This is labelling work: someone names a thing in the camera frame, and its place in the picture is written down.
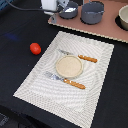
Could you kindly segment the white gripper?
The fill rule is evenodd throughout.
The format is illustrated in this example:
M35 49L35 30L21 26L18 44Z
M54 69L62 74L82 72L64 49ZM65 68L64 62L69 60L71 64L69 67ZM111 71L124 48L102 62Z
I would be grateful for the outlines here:
M68 2L69 0L41 0L42 9L48 15L56 13L59 6L65 8Z

